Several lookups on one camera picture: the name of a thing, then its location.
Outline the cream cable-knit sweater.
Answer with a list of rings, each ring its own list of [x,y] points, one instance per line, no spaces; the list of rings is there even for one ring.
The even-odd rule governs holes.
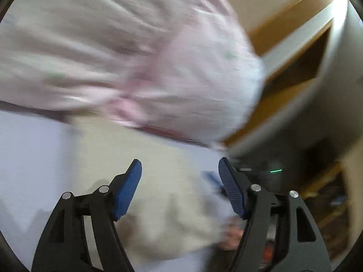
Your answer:
[[[96,114],[72,115],[69,122],[75,130],[78,191],[112,180],[133,160],[142,163],[131,205],[116,223],[133,265],[172,260],[211,246],[238,247],[240,220],[220,190],[223,151],[153,136]]]

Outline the pink floral pillow with stars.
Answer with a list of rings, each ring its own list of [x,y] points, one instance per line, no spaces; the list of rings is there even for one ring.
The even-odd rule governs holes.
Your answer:
[[[146,64],[194,0],[15,0],[1,21],[1,100],[98,105]]]

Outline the pink floral pillow with tree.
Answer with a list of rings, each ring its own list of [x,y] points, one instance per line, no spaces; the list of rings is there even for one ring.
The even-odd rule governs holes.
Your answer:
[[[210,144],[243,127],[266,78],[227,0],[196,0],[176,35],[108,109],[125,125]]]

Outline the wooden wardrobe shelf unit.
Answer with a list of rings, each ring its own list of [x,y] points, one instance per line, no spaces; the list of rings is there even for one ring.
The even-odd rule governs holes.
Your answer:
[[[327,74],[348,0],[290,0],[249,32],[266,67],[262,98],[245,127],[224,144],[240,157],[280,133],[308,104]]]

